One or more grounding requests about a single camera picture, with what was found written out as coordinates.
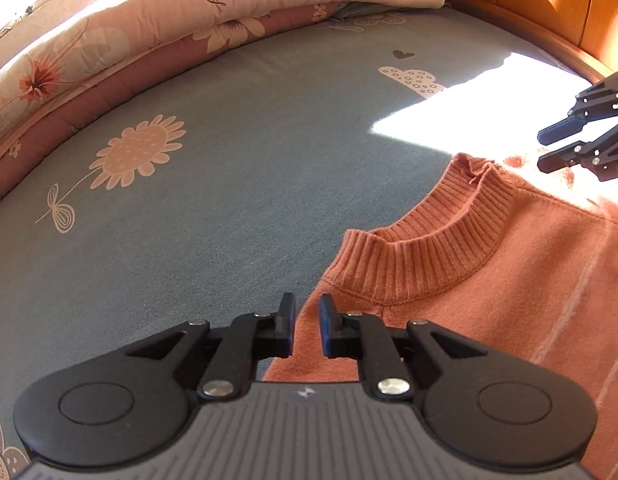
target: printed flower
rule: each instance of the printed flower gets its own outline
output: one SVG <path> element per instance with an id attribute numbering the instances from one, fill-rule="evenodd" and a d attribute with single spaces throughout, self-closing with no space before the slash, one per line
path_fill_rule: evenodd
<path id="1" fill-rule="evenodd" d="M 327 17 L 327 7 L 323 4 L 314 5 L 313 8 L 315 9 L 315 12 L 313 13 L 312 21 L 319 22 Z"/>
<path id="2" fill-rule="evenodd" d="M 404 23 L 405 20 L 398 14 L 375 14 L 374 16 L 365 16 L 364 18 L 358 18 L 354 21 L 356 25 L 365 27 L 367 25 L 376 25 L 377 23 L 390 23 L 391 25 L 397 25 Z"/>
<path id="3" fill-rule="evenodd" d="M 20 90 L 24 99 L 29 103 L 51 97 L 60 88 L 60 71 L 52 64 L 40 60 L 33 60 L 31 70 L 20 79 Z"/>
<path id="4" fill-rule="evenodd" d="M 151 123 L 143 121 L 135 128 L 125 128 L 121 138 L 111 139 L 109 147 L 96 154 L 102 158 L 89 166 L 90 170 L 102 168 L 102 173 L 91 183 L 91 189 L 97 188 L 106 179 L 107 189 L 113 189 L 118 182 L 122 187 L 129 186 L 134 181 L 135 170 L 142 176 L 150 176 L 155 171 L 154 164 L 169 162 L 169 155 L 165 152 L 179 150 L 182 144 L 168 142 L 185 134 L 185 130 L 180 130 L 184 123 L 174 123 L 175 120 L 172 116 L 163 121 L 163 116 L 158 115 Z"/>
<path id="5" fill-rule="evenodd" d="M 16 158 L 18 156 L 20 148 L 22 148 L 22 144 L 20 144 L 20 142 L 17 140 L 16 143 L 9 148 L 9 151 L 7 153 L 9 153 L 9 156 Z"/>
<path id="6" fill-rule="evenodd" d="M 0 425 L 0 480 L 15 478 L 28 465 L 28 459 L 17 447 L 4 447 Z"/>
<path id="7" fill-rule="evenodd" d="M 198 30 L 193 33 L 192 37 L 196 41 L 209 38 L 207 53 L 210 54 L 224 47 L 227 41 L 229 48 L 241 46 L 249 38 L 249 32 L 258 38 L 262 38 L 265 35 L 265 28 L 256 18 L 240 18 L 239 20 L 221 23 L 212 28 Z"/>
<path id="8" fill-rule="evenodd" d="M 334 30 L 348 30 L 350 32 L 364 32 L 365 29 L 362 27 L 356 27 L 356 25 L 345 25 L 339 20 L 326 20 L 325 22 L 318 23 L 313 26 L 317 30 L 321 30 L 324 28 L 332 28 Z"/>

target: orange sweater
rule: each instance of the orange sweater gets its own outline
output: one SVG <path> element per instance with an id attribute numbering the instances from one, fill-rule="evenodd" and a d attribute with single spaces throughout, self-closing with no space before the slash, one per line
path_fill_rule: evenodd
<path id="1" fill-rule="evenodd" d="M 293 357 L 267 380 L 356 380 L 354 361 L 322 357 L 325 292 L 341 311 L 397 327 L 430 319 L 572 378 L 598 406 L 584 464 L 618 480 L 618 206 L 585 211 L 457 155 L 398 222 L 345 233 L 299 315 Z"/>

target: ribbed collar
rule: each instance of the ribbed collar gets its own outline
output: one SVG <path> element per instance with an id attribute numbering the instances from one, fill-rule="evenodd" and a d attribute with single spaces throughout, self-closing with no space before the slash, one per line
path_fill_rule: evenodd
<path id="1" fill-rule="evenodd" d="M 389 227 L 350 229 L 323 280 L 377 304 L 446 290 L 496 250 L 516 187 L 492 161 L 456 155 L 434 189 Z"/>

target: robotic hand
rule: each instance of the robotic hand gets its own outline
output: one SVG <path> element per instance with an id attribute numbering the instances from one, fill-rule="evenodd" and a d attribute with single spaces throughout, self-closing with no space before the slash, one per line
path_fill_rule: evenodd
<path id="1" fill-rule="evenodd" d="M 596 409 L 577 384 L 414 319 L 321 297 L 324 355 L 352 383 L 255 381 L 292 353 L 295 301 L 227 328 L 191 321 L 42 378 L 14 423 L 23 480 L 592 480 Z"/>
<path id="2" fill-rule="evenodd" d="M 579 133 L 590 121 L 614 116 L 618 116 L 618 72 L 579 93 L 567 118 L 541 130 L 538 141 L 547 146 Z M 618 178 L 618 124 L 592 142 L 577 140 L 538 159 L 543 173 L 576 164 L 595 173 L 599 181 Z"/>

